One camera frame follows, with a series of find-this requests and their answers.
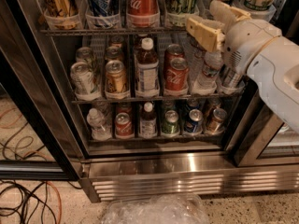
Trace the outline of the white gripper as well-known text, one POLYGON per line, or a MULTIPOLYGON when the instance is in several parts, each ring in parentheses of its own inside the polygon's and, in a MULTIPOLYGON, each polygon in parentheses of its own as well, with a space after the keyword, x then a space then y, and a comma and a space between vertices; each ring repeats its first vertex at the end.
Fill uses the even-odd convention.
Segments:
POLYGON ((268 21, 251 20, 246 10, 219 0, 210 3, 209 12, 214 21, 190 15, 186 31, 208 52, 222 51, 224 45, 224 63, 239 75, 246 74, 250 62, 266 45, 282 36, 268 21))

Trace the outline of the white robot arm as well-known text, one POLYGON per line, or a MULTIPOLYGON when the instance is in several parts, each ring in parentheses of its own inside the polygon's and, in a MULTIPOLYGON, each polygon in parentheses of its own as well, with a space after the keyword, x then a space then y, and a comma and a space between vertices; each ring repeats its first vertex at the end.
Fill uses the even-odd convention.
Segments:
POLYGON ((264 103, 299 131, 299 46, 268 21, 221 1, 211 2, 206 20, 189 15, 187 32, 207 51, 220 50, 224 63, 252 79, 264 103))

